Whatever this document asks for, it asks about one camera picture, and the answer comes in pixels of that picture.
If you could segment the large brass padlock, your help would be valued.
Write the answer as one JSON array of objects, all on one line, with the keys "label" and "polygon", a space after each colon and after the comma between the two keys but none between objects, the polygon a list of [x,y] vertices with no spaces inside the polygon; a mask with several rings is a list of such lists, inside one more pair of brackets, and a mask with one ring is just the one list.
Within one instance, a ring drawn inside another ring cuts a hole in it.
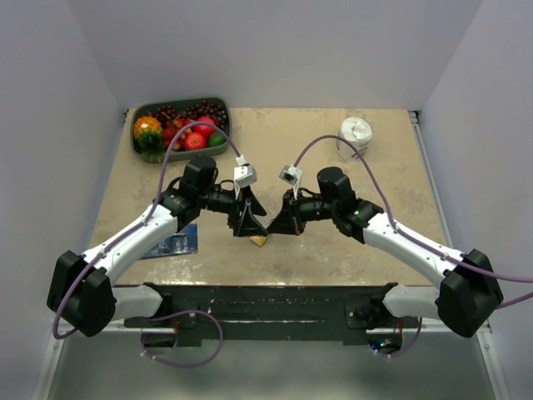
[{"label": "large brass padlock", "polygon": [[269,238],[269,236],[253,236],[250,237],[250,241],[258,247],[262,248],[267,243]]}]

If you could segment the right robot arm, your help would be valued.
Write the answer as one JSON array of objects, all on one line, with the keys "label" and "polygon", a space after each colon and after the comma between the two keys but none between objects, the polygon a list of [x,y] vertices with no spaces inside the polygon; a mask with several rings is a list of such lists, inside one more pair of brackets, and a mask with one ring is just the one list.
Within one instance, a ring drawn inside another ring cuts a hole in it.
[{"label": "right robot arm", "polygon": [[297,236],[308,222],[330,220],[344,236],[388,253],[430,282],[428,287],[390,288],[371,306],[376,325],[388,328],[404,317],[438,319],[470,338],[502,304],[501,287],[483,252],[440,245],[395,221],[390,212],[359,198],[338,167],[323,168],[316,176],[320,192],[308,197],[303,196],[301,175],[292,165],[282,169],[280,178],[291,187],[267,228],[270,234]]}]

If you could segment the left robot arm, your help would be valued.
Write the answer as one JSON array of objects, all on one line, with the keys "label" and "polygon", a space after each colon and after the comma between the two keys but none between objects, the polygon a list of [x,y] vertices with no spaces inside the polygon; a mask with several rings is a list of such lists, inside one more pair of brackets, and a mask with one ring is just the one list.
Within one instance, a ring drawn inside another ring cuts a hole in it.
[{"label": "left robot arm", "polygon": [[258,217],[265,210],[251,185],[255,168],[237,158],[232,183],[226,190],[216,182],[218,168],[211,157],[195,157],[183,174],[160,186],[150,205],[137,219],[103,243],[80,254],[66,251],[56,261],[47,295],[47,307],[75,331],[92,337],[111,321],[145,318],[154,327],[172,319],[172,306],[153,287],[116,287],[117,280],[159,242],[179,233],[202,210],[227,215],[236,237],[266,235]]}]

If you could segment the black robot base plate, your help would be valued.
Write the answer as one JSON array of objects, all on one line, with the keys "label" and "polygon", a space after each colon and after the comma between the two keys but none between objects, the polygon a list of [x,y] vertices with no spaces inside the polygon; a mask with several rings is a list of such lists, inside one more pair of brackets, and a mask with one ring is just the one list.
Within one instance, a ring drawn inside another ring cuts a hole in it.
[{"label": "black robot base plate", "polygon": [[385,286],[156,285],[162,308],[153,320],[126,319],[127,328],[170,328],[177,345],[204,340],[326,341],[393,353],[414,317],[393,317],[381,301]]}]

